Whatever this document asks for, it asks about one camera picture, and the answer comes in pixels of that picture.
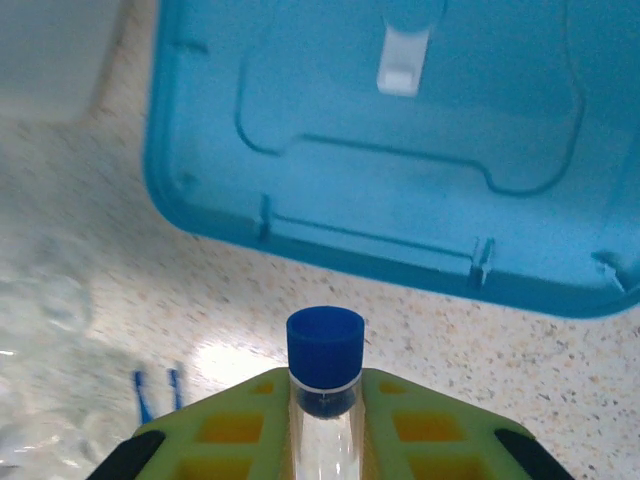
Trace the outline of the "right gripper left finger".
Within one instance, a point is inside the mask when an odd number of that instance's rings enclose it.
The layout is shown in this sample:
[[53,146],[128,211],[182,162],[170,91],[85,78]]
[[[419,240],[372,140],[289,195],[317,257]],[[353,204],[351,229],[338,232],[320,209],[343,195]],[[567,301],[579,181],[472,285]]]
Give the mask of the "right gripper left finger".
[[269,370],[142,425],[94,480],[291,480],[289,398]]

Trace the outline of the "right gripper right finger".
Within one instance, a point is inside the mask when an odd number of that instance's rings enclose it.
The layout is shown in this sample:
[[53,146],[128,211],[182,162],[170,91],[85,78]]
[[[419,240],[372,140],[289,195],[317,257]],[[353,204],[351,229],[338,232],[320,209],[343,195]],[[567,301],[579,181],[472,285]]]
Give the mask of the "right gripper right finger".
[[362,392],[363,480],[576,480],[507,417],[378,369]]

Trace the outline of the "blue plastic tweezers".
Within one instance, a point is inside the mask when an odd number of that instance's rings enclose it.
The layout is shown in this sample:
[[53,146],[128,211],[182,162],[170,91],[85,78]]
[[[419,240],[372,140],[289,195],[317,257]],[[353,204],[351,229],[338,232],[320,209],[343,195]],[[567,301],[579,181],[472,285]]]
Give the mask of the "blue plastic tweezers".
[[[183,388],[184,368],[178,362],[167,370],[168,382],[172,391],[173,410],[177,411],[185,406],[185,391]],[[138,367],[132,372],[133,390],[136,397],[139,422],[141,425],[155,419],[150,396],[146,393],[147,373],[144,367]]]

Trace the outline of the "blue-capped clear test tube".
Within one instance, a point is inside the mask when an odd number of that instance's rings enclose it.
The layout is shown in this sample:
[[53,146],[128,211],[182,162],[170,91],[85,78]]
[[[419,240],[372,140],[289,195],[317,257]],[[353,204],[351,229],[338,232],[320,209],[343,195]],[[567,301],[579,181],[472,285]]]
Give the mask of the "blue-capped clear test tube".
[[361,480],[364,319],[336,306],[286,322],[289,425],[295,480]]

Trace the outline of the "round clear glass flask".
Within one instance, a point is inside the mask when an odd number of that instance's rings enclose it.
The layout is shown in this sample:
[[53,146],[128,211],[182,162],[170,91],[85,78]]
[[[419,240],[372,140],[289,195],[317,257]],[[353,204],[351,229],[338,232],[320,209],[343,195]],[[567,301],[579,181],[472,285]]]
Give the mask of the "round clear glass flask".
[[90,342],[33,355],[0,376],[0,480],[86,480],[139,425],[137,360]]

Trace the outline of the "blue plastic bin lid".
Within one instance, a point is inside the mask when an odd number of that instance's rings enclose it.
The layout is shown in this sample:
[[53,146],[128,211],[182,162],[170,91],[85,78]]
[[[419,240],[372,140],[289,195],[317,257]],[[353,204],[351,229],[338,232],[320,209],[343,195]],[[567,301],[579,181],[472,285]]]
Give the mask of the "blue plastic bin lid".
[[640,0],[160,0],[173,225],[569,318],[640,304]]

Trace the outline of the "white plastic storage bin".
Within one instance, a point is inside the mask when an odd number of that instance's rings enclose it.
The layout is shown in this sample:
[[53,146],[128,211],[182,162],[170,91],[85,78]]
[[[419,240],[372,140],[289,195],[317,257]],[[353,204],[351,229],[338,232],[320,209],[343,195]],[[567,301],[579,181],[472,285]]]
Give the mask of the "white plastic storage bin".
[[130,3],[0,0],[0,116],[83,116],[100,92]]

